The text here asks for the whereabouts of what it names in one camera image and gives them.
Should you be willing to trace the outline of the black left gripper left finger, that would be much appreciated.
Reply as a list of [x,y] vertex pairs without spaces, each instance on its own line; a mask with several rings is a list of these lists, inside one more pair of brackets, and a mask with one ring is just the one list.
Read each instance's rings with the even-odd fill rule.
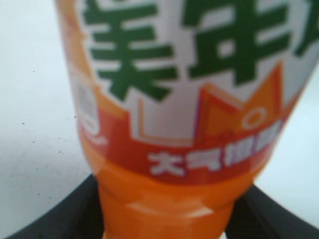
[[46,214],[7,238],[101,239],[103,233],[97,181],[90,175]]

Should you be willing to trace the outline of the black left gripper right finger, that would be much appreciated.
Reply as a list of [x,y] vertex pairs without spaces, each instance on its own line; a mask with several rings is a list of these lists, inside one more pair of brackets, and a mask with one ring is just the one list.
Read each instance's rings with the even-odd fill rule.
[[317,239],[319,230],[254,185],[235,202],[225,234],[228,239]]

